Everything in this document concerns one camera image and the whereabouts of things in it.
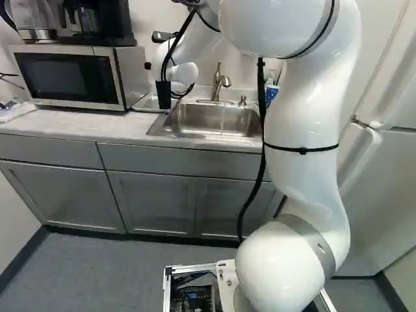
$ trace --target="coffee maker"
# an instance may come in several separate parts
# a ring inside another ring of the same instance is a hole
[[[0,0],[0,16],[26,44],[137,44],[128,0]]]

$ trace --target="faucet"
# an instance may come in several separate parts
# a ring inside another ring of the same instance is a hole
[[[222,86],[224,88],[231,87],[231,80],[227,76],[221,75],[220,67],[221,67],[221,62],[218,62],[218,66],[216,68],[216,72],[214,75],[213,94],[211,96],[212,102],[220,101],[220,91],[221,91]]]
[[[220,80],[215,83],[213,87],[213,95],[211,96],[212,102],[219,102],[220,101],[220,91],[221,87],[229,88],[231,87],[231,80],[227,76],[221,76]]]

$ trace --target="cabinet door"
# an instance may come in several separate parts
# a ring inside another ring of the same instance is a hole
[[[199,179],[196,231],[204,237],[235,238],[237,217],[253,186],[252,181]],[[243,235],[249,235],[268,220],[281,198],[272,183],[263,183],[244,216]]]
[[[8,161],[0,169],[43,224],[125,233],[104,171]]]
[[[109,172],[128,232],[193,233],[196,178]]]

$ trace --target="refrigerator door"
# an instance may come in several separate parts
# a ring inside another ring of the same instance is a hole
[[[410,1],[396,27],[389,49],[385,51],[354,112],[356,119],[375,129],[390,129],[393,126],[416,129],[416,115],[409,118],[409,114],[416,112],[413,101],[409,100],[409,96],[415,93],[412,88],[416,86],[414,16],[416,2]]]
[[[373,276],[416,245],[414,155],[416,131],[346,128],[339,186],[352,242],[338,276]]]
[[[409,1],[357,0],[362,24],[361,51],[345,96],[341,118],[343,126],[348,123],[367,86],[377,74]]]

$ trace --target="faucet handle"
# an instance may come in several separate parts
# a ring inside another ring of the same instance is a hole
[[[219,60],[218,64],[216,65],[216,71],[215,71],[215,74],[214,74],[214,85],[216,83],[219,83],[220,80],[221,80],[221,63],[222,63],[222,61]]]
[[[246,106],[247,105],[247,97],[246,96],[241,96],[240,101],[239,101],[239,106]]]

